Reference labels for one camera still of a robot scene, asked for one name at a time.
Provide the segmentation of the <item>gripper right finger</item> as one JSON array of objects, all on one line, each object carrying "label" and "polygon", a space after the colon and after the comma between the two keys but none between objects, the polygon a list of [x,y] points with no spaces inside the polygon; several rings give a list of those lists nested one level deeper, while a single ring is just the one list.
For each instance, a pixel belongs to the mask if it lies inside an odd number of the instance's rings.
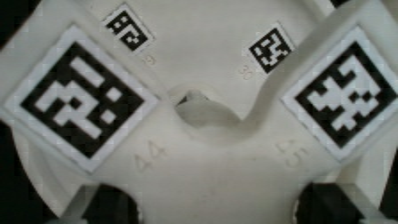
[{"label": "gripper right finger", "polygon": [[355,184],[311,183],[298,196],[296,224],[376,224],[385,219]]}]

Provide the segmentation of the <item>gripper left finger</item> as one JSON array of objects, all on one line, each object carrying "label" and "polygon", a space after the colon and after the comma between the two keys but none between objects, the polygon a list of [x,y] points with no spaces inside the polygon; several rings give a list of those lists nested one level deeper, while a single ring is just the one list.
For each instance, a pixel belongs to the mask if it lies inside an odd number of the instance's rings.
[{"label": "gripper left finger", "polygon": [[140,224],[136,203],[108,185],[78,189],[58,218],[60,224]]}]

